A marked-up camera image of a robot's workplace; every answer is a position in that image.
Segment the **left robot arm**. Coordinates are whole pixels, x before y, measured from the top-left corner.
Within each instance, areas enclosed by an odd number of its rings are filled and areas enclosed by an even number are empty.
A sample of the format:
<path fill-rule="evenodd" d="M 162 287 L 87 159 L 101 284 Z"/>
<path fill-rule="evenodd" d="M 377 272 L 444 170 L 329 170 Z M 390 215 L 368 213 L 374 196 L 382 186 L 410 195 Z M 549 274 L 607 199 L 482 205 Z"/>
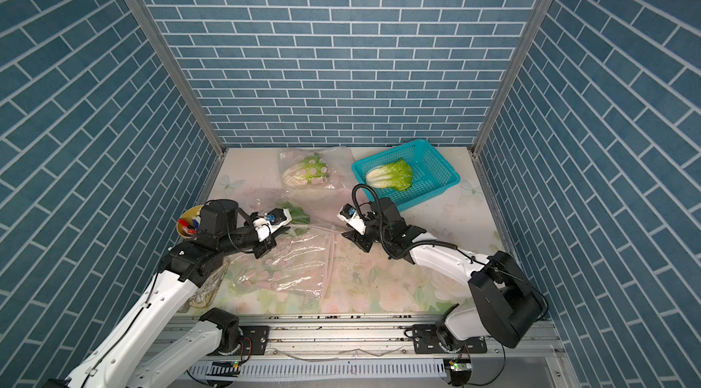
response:
<path fill-rule="evenodd" d="M 261 258 L 290 228 L 286 208 L 251 215 L 233 200 L 210 200 L 191 238 L 170 249 L 144 294 L 106 339 L 63 379 L 47 387 L 166 387 L 210 353 L 232 354 L 244 344 L 239 318 L 212 309 L 180 340 L 149 361 L 149 351 L 173 315 L 220 269 L 227 257 Z"/>

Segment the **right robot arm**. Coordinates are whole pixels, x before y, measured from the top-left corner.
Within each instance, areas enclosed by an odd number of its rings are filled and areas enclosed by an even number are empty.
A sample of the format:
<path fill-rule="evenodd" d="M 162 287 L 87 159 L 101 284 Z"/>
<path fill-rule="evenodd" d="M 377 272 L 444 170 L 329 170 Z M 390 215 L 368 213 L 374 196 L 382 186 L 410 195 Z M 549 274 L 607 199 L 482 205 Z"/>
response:
<path fill-rule="evenodd" d="M 469 287 L 474 305 L 455 305 L 436 323 L 437 340 L 449 353 L 483 336 L 514 349 L 546 311 L 546 300 L 509 254 L 483 255 L 440 241 L 407 224 L 389 198 L 370 203 L 365 213 L 357 204 L 344 205 L 338 218 L 349 228 L 342 236 L 362 251 L 379 244 L 391 260 L 432 269 Z"/>

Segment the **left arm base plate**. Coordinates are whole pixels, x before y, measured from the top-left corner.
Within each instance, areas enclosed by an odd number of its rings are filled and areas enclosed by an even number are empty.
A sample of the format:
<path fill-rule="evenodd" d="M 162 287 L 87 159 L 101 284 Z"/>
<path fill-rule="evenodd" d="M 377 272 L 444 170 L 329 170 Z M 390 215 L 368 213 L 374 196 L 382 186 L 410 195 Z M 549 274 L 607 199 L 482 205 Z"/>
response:
<path fill-rule="evenodd" d="M 230 327 L 223 331 L 219 355 L 238 354 L 242 358 L 262 356 L 268 346 L 270 327 L 264 325 Z"/>

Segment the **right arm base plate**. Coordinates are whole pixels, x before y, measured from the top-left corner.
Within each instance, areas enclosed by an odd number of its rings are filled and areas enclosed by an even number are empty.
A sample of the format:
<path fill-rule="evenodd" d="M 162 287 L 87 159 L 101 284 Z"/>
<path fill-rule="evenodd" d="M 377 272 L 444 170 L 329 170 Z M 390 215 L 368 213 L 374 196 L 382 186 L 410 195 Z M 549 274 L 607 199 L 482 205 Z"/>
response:
<path fill-rule="evenodd" d="M 413 346 L 416 354 L 480 354 L 487 352 L 484 337 L 471 337 L 466 340 L 456 340 L 445 327 L 435 324 L 414 324 L 403 333 Z"/>

